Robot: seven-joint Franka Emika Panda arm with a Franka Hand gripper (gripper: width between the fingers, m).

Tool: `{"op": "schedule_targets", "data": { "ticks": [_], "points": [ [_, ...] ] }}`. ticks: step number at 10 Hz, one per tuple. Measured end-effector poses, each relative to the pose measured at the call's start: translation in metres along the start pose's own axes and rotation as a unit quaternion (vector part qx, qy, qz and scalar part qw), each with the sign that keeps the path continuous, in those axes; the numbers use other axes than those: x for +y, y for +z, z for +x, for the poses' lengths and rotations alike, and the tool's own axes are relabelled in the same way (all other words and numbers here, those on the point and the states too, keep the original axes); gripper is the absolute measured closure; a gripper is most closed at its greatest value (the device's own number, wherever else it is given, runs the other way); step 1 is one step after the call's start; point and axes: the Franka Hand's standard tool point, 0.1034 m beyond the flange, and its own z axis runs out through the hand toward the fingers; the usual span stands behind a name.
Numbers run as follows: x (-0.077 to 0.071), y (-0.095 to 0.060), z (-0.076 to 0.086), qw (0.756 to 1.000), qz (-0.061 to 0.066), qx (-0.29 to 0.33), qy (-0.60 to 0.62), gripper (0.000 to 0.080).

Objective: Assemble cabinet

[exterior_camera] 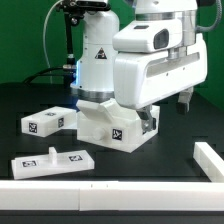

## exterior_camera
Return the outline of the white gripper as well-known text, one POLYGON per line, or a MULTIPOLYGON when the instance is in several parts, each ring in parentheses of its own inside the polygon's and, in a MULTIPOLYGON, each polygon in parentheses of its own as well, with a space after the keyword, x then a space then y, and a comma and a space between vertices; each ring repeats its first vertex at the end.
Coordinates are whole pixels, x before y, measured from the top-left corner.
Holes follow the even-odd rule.
POLYGON ((113 37, 118 52, 113 66, 115 99, 123 107, 139 109, 144 131, 153 128, 148 105, 180 92, 176 110, 185 115, 193 86, 206 79, 203 35, 196 34, 190 44, 185 39, 179 21, 133 21, 113 37))

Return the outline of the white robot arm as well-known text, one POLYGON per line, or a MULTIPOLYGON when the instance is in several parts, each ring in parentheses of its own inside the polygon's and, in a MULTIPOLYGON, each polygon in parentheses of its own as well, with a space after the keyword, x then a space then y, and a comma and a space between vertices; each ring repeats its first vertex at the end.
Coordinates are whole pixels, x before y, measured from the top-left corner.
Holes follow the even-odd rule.
POLYGON ((142 129, 156 128, 151 105, 173 94, 189 110, 192 89, 207 75, 207 49, 196 31, 196 0, 132 0, 135 19, 121 29, 111 11, 90 7, 75 92, 86 99, 113 96, 138 113, 142 129))

